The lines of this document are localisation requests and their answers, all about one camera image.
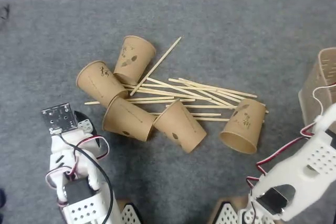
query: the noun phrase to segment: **brown plastic basket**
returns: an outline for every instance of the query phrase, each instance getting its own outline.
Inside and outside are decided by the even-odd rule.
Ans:
[[[331,85],[336,82],[336,48],[326,48],[320,51],[317,61],[313,66],[303,88],[299,92],[299,101],[305,125],[314,121],[321,109],[318,102],[313,98],[313,90],[320,86]],[[336,87],[319,89],[316,97],[322,102],[324,110],[336,102]],[[336,131],[336,124],[331,126]]]

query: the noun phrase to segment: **toppled paper cup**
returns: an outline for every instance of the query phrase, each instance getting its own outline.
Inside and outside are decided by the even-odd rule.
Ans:
[[[180,100],[176,100],[166,108],[153,125],[171,141],[181,145],[187,153],[190,153],[206,136],[205,130]]]
[[[147,40],[126,36],[114,69],[115,76],[122,83],[137,85],[155,53],[155,47]]]
[[[264,121],[266,108],[256,100],[244,99],[220,133],[222,141],[232,149],[253,154]]]
[[[103,130],[115,132],[146,142],[155,116],[138,106],[116,97],[107,108],[103,119]]]
[[[78,74],[76,85],[107,108],[114,97],[126,98],[127,90],[115,78],[105,62],[97,60],[86,65]]]

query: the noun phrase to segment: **wooden stick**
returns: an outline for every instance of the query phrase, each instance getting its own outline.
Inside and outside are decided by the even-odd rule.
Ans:
[[[179,80],[187,81],[187,82],[191,82],[191,81],[189,81],[189,80],[182,79],[182,78],[179,78]],[[205,85],[205,84],[200,84],[200,83],[197,83],[197,82],[193,82],[193,83],[195,83],[196,86],[208,87],[208,88],[215,88],[214,86]],[[226,92],[229,92],[229,93],[233,93],[233,94],[241,94],[241,95],[244,95],[244,96],[246,96],[246,97],[257,98],[257,96],[256,96],[255,94],[244,93],[244,92],[240,92],[240,91],[236,91],[236,90],[231,90],[231,89],[223,89],[223,88],[218,88],[218,89],[221,89],[221,90],[223,90],[223,91],[226,91]]]
[[[178,38],[174,44],[171,45],[171,47],[163,54],[163,56],[158,60],[158,62],[152,67],[151,70],[144,76],[144,78],[138,83],[138,85],[134,88],[134,90],[130,93],[130,96],[134,95],[134,93],[137,91],[137,89],[145,82],[145,80],[154,72],[154,70],[160,65],[160,63],[164,60],[164,58],[167,57],[167,55],[174,49],[174,47],[177,45],[177,43],[180,42],[182,37]]]
[[[185,105],[186,108],[194,108],[194,109],[229,109],[233,110],[237,106],[226,106],[226,105]]]
[[[211,101],[212,100],[211,98],[208,98],[208,97],[201,97],[201,96],[195,96],[195,95],[180,94],[180,93],[168,92],[168,91],[163,91],[163,90],[158,90],[158,89],[149,89],[149,88],[142,88],[142,87],[140,87],[137,90],[137,92],[139,92],[139,90],[161,92],[161,93],[165,93],[166,95],[171,95],[171,96],[174,96],[174,97],[183,97],[183,98],[198,99],[198,100],[205,100],[205,101]]]
[[[152,115],[161,115],[162,112],[154,112],[150,113]],[[221,116],[222,114],[220,113],[191,113],[193,116]]]
[[[165,83],[165,82],[163,82],[163,81],[158,81],[158,80],[155,80],[155,79],[153,79],[153,78],[149,78],[149,77],[147,78],[147,80],[149,80],[149,81],[151,81],[151,82],[154,82],[154,83],[157,83],[157,84],[161,84],[162,86],[166,86],[167,88],[175,89],[175,90],[177,90],[177,91],[179,91],[179,92],[186,93],[186,94],[188,94],[188,95],[192,95],[192,96],[195,96],[195,97],[201,97],[201,95],[199,95],[199,94],[195,94],[195,93],[193,93],[193,92],[190,92],[190,91],[187,91],[187,90],[184,90],[184,89],[180,89],[180,88],[178,88],[178,87],[176,87],[176,86],[167,84],[167,83]]]
[[[151,87],[151,88],[165,88],[167,89],[168,87],[160,85],[160,84],[148,84],[148,83],[144,83],[143,85],[141,85],[141,87]],[[186,87],[186,86],[174,86],[180,89],[187,89],[187,90],[204,90],[204,91],[215,91],[215,89],[213,88],[201,88],[201,87]]]
[[[239,95],[232,94],[232,93],[229,93],[229,92],[225,92],[225,91],[223,91],[223,90],[219,90],[219,89],[217,89],[216,92],[221,93],[221,94],[225,94],[225,95],[228,95],[228,96],[230,96],[230,97],[234,97],[234,98],[237,98],[237,99],[240,99],[240,100],[245,99],[245,97],[241,97],[241,96],[239,96]]]
[[[143,89],[138,89],[137,93],[145,93],[145,94],[158,94],[158,95],[169,95],[172,97],[182,97],[182,98],[189,98],[189,99],[196,99],[196,100],[211,100],[211,98],[207,98],[207,97],[193,97],[191,95],[187,95],[187,94],[179,94],[179,93],[173,93],[173,92],[166,92],[166,91],[161,91],[161,90],[156,90],[156,89],[147,89],[147,88],[143,88]]]
[[[174,99],[174,97],[141,97],[141,98],[126,99],[126,101],[136,102],[136,101],[172,100],[172,99]]]
[[[220,96],[220,97],[224,97],[224,98],[226,98],[226,99],[229,99],[229,100],[231,100],[231,101],[240,103],[240,100],[237,99],[237,98],[233,98],[233,97],[230,97],[230,96],[228,96],[228,95],[225,95],[225,94],[222,94],[222,93],[219,93],[219,92],[216,92],[216,91],[209,91],[209,92],[212,93],[212,94],[216,94],[216,95],[218,95],[218,96]]]
[[[176,100],[155,100],[155,101],[134,101],[133,104],[151,104],[151,103],[170,103],[175,102]],[[181,102],[194,102],[195,99],[180,99]]]
[[[186,86],[192,86],[192,84],[188,84],[188,83],[185,83],[184,85],[186,85]],[[205,92],[203,90],[198,90],[198,92],[201,93],[201,94],[204,94],[204,95],[206,95],[206,96],[208,96],[208,97],[210,97],[210,98],[212,98],[212,99],[214,99],[214,100],[216,100],[216,101],[218,101],[218,102],[221,103],[221,104],[217,104],[217,105],[222,105],[223,104],[223,105],[227,105],[227,106],[233,106],[232,104],[230,104],[230,103],[222,100],[221,98],[218,98],[218,97],[216,97],[216,96],[214,96],[212,94],[209,94],[209,93],[207,93],[207,92]]]
[[[98,101],[93,101],[93,102],[85,102],[85,105],[93,105],[93,104],[100,104]]]
[[[169,81],[177,82],[177,83],[186,83],[186,82],[188,82],[188,83],[191,82],[192,83],[193,82],[193,81],[185,80],[183,78],[179,78],[178,80],[169,78]],[[233,94],[240,94],[240,95],[243,95],[243,96],[246,96],[246,97],[257,98],[257,96],[255,94],[244,93],[244,92],[231,90],[231,89],[223,89],[223,88],[219,88],[219,87],[215,87],[215,86],[200,84],[200,83],[197,83],[197,82],[193,82],[193,83],[195,83],[195,85],[197,87],[213,88],[213,89],[216,89],[216,90],[222,90],[222,91],[233,93]]]
[[[230,119],[227,118],[194,118],[198,121],[217,121],[217,122],[228,122]]]

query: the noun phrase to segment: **carpet floor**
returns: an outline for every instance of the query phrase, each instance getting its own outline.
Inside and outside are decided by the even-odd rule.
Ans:
[[[205,224],[219,197],[245,195],[255,162],[298,135],[298,102],[318,52],[335,46],[336,0],[1,0],[0,187],[8,202],[4,224],[62,223],[44,175],[51,141],[40,110],[70,102],[108,138],[101,162],[117,198],[130,198],[149,224]],[[153,73],[255,93],[269,114],[258,152],[240,154],[218,134],[223,122],[202,122],[207,137],[190,154],[154,131],[147,143],[104,132],[104,108],[75,84],[90,61],[113,70],[122,39],[138,35],[160,55],[181,42]],[[164,105],[143,106],[150,112]],[[265,166],[292,155],[298,146]],[[336,187],[289,223],[332,223]]]

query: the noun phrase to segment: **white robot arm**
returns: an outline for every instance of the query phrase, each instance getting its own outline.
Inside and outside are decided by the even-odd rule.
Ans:
[[[248,207],[239,212],[240,223],[258,224],[264,216],[288,221],[322,197],[336,180],[336,134],[328,130],[335,121],[336,104],[316,118],[314,135],[299,151],[259,178]],[[291,196],[281,187],[291,188]]]
[[[67,224],[122,224],[114,193],[98,176],[101,150],[90,121],[78,123],[69,103],[42,110],[42,115],[52,139],[46,182],[56,190]]]

